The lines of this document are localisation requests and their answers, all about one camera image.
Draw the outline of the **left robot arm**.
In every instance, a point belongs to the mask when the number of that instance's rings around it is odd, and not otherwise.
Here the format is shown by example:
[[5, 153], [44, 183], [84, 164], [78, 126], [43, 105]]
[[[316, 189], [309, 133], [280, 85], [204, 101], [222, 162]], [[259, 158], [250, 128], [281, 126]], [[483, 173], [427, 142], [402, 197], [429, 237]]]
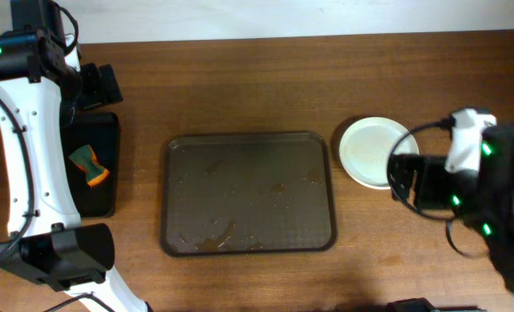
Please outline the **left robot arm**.
[[62, 116], [120, 102], [110, 65], [81, 62], [71, 14], [53, 1], [14, 1], [0, 35], [0, 132], [10, 189], [0, 269], [48, 285], [92, 311], [147, 311], [114, 265], [105, 224], [83, 225], [66, 175]]

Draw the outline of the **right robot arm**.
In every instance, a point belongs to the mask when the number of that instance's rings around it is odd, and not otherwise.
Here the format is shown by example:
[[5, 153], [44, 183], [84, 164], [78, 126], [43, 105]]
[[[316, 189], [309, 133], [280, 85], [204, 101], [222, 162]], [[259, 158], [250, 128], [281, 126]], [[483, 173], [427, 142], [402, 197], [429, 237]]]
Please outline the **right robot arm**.
[[393, 199], [412, 212], [476, 231], [514, 295], [514, 125], [485, 129], [477, 150], [478, 169], [456, 173], [445, 169], [444, 156], [390, 153], [387, 182]]

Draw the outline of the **green and orange sponge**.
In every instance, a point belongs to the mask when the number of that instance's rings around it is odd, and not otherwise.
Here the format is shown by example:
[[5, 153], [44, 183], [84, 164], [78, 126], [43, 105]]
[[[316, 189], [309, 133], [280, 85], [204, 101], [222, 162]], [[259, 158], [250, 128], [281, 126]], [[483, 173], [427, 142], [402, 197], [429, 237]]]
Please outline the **green and orange sponge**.
[[99, 163], [90, 145], [79, 147], [68, 158], [78, 169], [84, 172], [86, 182], [90, 187], [99, 185], [110, 174], [110, 171]]

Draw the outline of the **pale green plate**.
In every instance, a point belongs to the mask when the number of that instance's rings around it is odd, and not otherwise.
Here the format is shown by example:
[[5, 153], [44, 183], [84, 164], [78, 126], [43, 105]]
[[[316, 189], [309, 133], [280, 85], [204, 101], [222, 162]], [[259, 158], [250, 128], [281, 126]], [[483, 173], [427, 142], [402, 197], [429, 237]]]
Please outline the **pale green plate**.
[[361, 185], [388, 190], [387, 161], [394, 145], [407, 133], [400, 123], [383, 117], [367, 117], [352, 123], [338, 145], [343, 169]]

